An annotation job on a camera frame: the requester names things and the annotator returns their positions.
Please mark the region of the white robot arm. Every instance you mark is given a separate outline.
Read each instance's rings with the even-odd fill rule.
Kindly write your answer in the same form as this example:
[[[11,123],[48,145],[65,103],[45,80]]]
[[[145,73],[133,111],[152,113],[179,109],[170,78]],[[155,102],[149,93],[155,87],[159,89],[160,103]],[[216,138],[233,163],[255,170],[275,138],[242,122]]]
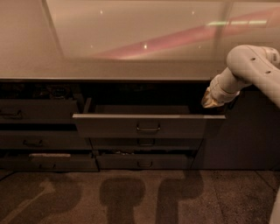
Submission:
[[[279,64],[280,53],[272,47],[238,45],[227,55],[226,69],[211,80],[202,98],[202,107],[223,106],[250,85],[280,107]]]

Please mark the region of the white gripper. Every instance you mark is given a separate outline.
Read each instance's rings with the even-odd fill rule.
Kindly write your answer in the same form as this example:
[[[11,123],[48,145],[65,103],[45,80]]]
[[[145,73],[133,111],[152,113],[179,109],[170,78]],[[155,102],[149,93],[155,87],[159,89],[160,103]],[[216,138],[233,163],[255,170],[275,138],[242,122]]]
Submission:
[[[218,74],[207,88],[201,100],[201,105],[205,109],[218,108],[223,104],[231,102],[239,95],[243,88],[250,86],[242,80],[230,74]]]

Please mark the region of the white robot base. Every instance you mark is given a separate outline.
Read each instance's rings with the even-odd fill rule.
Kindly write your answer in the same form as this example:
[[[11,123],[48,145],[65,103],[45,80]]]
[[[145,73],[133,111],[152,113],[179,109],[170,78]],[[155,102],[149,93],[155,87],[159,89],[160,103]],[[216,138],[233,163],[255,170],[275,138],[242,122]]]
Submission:
[[[274,206],[269,218],[269,224],[280,224],[280,188],[276,194]]]

